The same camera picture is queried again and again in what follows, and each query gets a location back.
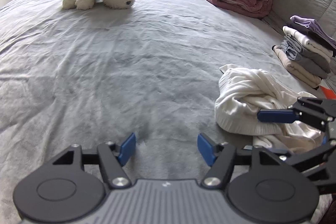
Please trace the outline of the white knit garment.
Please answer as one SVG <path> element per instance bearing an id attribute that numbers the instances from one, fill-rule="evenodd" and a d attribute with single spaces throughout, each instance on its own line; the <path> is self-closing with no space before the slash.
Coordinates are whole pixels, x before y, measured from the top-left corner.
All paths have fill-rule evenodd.
<path id="1" fill-rule="evenodd" d="M 311 97 L 310 93 L 297 93 L 262 69 L 227 64 L 220 70 L 220 95 L 214 106 L 215 121 L 220 128 L 251 136 L 253 145 L 293 153 L 307 152 L 322 144 L 324 134 L 302 122 L 263 123 L 257 118 L 261 109 L 285 109 L 298 97 Z"/>

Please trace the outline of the orange book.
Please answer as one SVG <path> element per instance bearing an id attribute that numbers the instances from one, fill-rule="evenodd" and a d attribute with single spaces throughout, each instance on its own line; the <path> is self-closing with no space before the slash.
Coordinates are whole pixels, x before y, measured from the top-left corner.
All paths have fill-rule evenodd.
<path id="1" fill-rule="evenodd" d="M 322 85 L 319 86 L 319 88 L 322 90 L 325 97 L 329 100 L 336 100 L 336 94 L 333 90 L 326 88 Z"/>

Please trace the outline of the beige folded garment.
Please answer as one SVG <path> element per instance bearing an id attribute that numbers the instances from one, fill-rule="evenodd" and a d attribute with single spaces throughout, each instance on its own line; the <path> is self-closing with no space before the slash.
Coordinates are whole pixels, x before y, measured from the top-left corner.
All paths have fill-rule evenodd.
<path id="1" fill-rule="evenodd" d="M 272 50 L 281 61 L 283 67 L 296 78 L 302 82 L 309 85 L 311 88 L 318 88 L 321 84 L 321 79 L 310 72 L 308 72 L 304 67 L 299 65 L 297 62 L 288 59 L 285 52 L 281 49 L 280 46 L 273 46 Z"/>

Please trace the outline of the dark grey folded sweater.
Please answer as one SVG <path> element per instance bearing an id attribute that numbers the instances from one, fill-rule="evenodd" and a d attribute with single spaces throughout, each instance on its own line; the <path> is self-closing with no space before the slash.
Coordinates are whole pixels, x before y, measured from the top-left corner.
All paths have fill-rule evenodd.
<path id="1" fill-rule="evenodd" d="M 311 74 L 321 79 L 327 79 L 328 74 L 331 72 L 330 65 L 322 56 L 307 50 L 296 40 L 286 40 L 294 44 L 294 47 L 301 56 L 301 59 L 295 62 L 304 67 Z"/>

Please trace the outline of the white folded garment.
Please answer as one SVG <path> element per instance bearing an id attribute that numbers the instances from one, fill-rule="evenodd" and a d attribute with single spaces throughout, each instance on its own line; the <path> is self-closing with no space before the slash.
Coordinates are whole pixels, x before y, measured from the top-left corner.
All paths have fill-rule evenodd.
<path id="1" fill-rule="evenodd" d="M 284 34 L 293 36 L 304 48 L 322 56 L 328 63 L 330 63 L 331 58 L 333 57 L 333 52 L 331 50 L 328 50 L 309 36 L 300 33 L 298 30 L 288 26 L 283 26 L 282 30 Z"/>

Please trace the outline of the blue-grey folded sweater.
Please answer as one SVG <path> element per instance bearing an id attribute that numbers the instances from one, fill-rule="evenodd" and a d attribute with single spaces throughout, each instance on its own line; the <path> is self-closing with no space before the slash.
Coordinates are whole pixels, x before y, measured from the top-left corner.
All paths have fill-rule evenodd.
<path id="1" fill-rule="evenodd" d="M 280 47 L 284 51 L 288 59 L 293 61 L 299 61 L 301 59 L 300 54 L 297 52 L 292 42 L 288 40 L 283 40 L 280 44 Z"/>

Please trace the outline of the black folded garment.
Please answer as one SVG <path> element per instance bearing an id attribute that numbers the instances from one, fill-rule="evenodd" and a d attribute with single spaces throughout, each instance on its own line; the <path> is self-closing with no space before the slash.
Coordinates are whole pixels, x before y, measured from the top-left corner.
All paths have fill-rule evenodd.
<path id="1" fill-rule="evenodd" d="M 333 52 L 333 57 L 335 57 L 335 44 L 328 42 L 319 34 L 316 34 L 315 32 L 310 31 L 297 23 L 291 23 L 290 26 L 293 27 L 295 30 L 298 30 L 300 33 L 310 37 L 311 39 L 313 39 L 315 42 L 322 45 L 326 49 L 331 50 Z"/>

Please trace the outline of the grey bed sheet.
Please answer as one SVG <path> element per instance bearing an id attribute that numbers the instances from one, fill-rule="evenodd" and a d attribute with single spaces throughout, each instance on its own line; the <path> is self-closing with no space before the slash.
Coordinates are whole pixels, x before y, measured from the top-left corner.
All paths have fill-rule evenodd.
<path id="1" fill-rule="evenodd" d="M 137 178 L 202 178 L 203 132 L 251 142 L 215 122 L 220 68 L 264 69 L 296 92 L 311 88 L 272 51 L 282 36 L 261 20 L 206 0 L 136 0 L 63 10 L 63 0 L 1 8 L 1 223 L 18 223 L 18 182 L 72 144 L 137 135 L 126 165 Z"/>

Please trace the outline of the lavender folded garment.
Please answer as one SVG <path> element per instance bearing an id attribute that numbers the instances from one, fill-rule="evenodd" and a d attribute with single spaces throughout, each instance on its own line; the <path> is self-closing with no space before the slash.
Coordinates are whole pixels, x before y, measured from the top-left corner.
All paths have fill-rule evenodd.
<path id="1" fill-rule="evenodd" d="M 290 20 L 292 23 L 300 25 L 306 28 L 311 33 L 314 33 L 315 35 L 319 36 L 321 39 L 323 39 L 325 42 L 327 42 L 333 48 L 335 48 L 335 40 L 323 30 L 323 28 L 320 26 L 317 20 L 310 18 L 302 18 L 297 15 L 291 16 Z"/>

